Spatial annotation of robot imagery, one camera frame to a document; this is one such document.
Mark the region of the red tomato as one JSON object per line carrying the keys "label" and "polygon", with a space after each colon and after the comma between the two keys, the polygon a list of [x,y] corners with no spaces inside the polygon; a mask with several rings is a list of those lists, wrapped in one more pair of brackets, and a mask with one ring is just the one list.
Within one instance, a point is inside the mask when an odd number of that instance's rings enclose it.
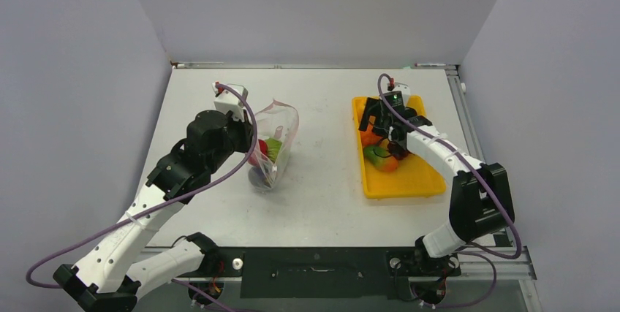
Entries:
{"label": "red tomato", "polygon": [[255,150],[250,156],[249,163],[253,167],[260,166],[261,162],[269,160],[268,157],[268,144],[266,141],[258,139]]}

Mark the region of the yellow plastic tray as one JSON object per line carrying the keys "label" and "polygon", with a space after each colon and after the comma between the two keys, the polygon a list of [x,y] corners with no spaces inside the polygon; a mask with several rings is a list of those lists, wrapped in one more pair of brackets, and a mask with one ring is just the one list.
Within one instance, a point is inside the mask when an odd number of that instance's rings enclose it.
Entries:
{"label": "yellow plastic tray", "polygon": [[417,155],[390,163],[388,171],[375,167],[363,155],[369,146],[368,132],[355,132],[363,193],[368,199],[433,197],[446,191],[443,177]]}

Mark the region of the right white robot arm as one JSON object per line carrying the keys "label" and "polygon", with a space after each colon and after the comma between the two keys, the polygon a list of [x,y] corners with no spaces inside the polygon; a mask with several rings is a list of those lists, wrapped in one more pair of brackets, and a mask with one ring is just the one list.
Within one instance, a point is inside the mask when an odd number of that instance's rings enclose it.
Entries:
{"label": "right white robot arm", "polygon": [[481,236],[516,230],[506,169],[462,152],[427,117],[406,107],[400,91],[367,98],[358,129],[387,139],[394,159],[416,155],[452,183],[446,222],[417,239],[413,264],[419,272],[433,273],[442,257]]}

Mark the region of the green orange mango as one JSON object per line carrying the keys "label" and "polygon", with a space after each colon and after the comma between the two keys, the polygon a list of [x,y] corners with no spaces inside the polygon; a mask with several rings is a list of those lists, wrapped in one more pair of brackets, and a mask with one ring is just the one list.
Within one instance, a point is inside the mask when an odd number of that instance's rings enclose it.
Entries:
{"label": "green orange mango", "polygon": [[393,172],[398,168],[398,160],[387,149],[378,145],[363,148],[363,156],[376,170]]}

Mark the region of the red grape bunch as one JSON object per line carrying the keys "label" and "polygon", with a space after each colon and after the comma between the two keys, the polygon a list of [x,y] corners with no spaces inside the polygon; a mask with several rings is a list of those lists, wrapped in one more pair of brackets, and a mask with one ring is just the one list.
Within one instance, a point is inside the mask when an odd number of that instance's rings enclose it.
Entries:
{"label": "red grape bunch", "polygon": [[389,142],[387,144],[387,150],[391,156],[399,161],[405,159],[410,154],[406,148],[403,148],[396,142]]}

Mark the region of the green cabbage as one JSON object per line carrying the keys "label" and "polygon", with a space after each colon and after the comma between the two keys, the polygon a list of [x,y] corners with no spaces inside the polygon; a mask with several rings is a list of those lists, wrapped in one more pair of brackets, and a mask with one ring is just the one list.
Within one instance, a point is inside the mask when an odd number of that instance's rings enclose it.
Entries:
{"label": "green cabbage", "polygon": [[267,145],[267,157],[275,163],[279,157],[283,142],[274,138],[268,138],[265,140],[265,144]]}

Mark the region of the clear zip top bag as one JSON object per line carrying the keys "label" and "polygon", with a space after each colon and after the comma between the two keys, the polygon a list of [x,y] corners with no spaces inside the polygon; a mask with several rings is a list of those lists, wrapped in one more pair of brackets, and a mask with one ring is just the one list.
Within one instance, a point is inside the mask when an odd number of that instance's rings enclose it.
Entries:
{"label": "clear zip top bag", "polygon": [[257,149],[248,160],[248,179],[256,190],[271,191],[284,177],[298,133],[299,114],[292,105],[273,100],[255,118]]}

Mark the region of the small orange pumpkin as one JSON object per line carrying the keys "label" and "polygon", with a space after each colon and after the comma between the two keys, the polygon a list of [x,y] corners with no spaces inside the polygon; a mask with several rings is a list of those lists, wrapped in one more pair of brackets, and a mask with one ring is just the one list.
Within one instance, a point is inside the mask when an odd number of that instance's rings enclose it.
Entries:
{"label": "small orange pumpkin", "polygon": [[372,132],[371,128],[360,132],[360,143],[363,148],[371,145],[380,145],[385,138]]}

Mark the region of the dark purple eggplant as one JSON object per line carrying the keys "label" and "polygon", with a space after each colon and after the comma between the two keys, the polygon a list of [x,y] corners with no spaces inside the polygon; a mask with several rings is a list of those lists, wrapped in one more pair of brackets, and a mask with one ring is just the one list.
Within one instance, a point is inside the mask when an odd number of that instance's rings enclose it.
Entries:
{"label": "dark purple eggplant", "polygon": [[262,172],[251,171],[248,174],[248,179],[256,189],[270,190],[275,186],[273,180]]}

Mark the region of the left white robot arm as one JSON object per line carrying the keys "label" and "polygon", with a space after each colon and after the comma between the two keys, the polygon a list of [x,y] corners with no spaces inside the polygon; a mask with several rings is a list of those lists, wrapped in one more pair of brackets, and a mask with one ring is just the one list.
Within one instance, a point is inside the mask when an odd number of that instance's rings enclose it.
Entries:
{"label": "left white robot arm", "polygon": [[200,232],[143,261],[137,256],[197,190],[215,184],[212,174],[231,155],[248,153],[255,144],[247,110],[198,113],[114,229],[82,259],[61,265],[53,279],[84,311],[132,311],[139,299],[180,275],[213,273],[219,247]]}

